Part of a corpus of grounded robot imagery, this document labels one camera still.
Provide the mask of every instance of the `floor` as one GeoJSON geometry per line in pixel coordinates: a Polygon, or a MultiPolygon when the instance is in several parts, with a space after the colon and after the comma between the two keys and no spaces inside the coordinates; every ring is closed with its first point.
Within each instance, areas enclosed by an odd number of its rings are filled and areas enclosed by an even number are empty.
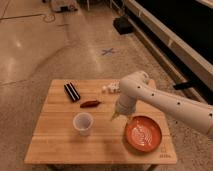
{"type": "MultiPolygon", "coordinates": [[[[161,90],[182,95],[134,34],[120,36],[117,14],[101,2],[53,14],[40,0],[0,1],[0,170],[48,171],[23,160],[54,78],[121,78],[144,70],[161,90]],[[113,53],[104,53],[112,49],[113,53]]],[[[168,116],[178,163],[165,170],[213,170],[213,143],[168,116]]],[[[138,165],[60,166],[65,170],[142,170],[138,165]]]]}

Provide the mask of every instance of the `plastic cup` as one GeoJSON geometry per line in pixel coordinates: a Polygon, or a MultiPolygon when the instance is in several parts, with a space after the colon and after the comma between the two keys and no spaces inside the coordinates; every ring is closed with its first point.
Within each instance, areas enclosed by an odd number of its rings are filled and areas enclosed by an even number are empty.
{"type": "Polygon", "coordinates": [[[93,117],[89,113],[78,113],[73,119],[74,128],[83,136],[90,135],[93,117]]]}

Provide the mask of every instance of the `orange bowl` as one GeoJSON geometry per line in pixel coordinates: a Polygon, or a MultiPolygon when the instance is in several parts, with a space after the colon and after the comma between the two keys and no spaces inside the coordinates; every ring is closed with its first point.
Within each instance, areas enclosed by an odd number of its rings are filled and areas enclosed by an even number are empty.
{"type": "Polygon", "coordinates": [[[150,152],[160,145],[162,133],[158,124],[151,118],[135,116],[126,124],[125,137],[135,149],[150,152]]]}

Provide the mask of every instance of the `sausage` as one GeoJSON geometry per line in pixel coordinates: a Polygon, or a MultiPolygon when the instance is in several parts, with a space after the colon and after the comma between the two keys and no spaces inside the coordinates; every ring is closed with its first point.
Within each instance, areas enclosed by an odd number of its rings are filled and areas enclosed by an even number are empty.
{"type": "Polygon", "coordinates": [[[80,105],[80,108],[86,108],[86,107],[96,107],[100,104],[101,102],[98,100],[94,100],[94,101],[87,101],[84,102],[80,105]]]}

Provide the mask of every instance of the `wooden table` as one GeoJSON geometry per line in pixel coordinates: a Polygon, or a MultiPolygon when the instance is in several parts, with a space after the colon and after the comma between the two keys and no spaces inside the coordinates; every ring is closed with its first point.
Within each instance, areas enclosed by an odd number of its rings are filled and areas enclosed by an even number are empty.
{"type": "Polygon", "coordinates": [[[142,154],[124,139],[126,117],[110,121],[119,94],[102,93],[103,85],[118,80],[53,80],[37,122],[26,158],[27,164],[175,164],[176,153],[165,115],[158,109],[137,103],[136,113],[154,119],[162,129],[162,142],[153,152],[142,154]],[[72,103],[63,85],[72,82],[81,100],[72,103]],[[97,108],[80,108],[82,102],[99,100],[97,108]],[[92,133],[83,137],[74,130],[73,117],[89,112],[94,117],[92,133]]]}

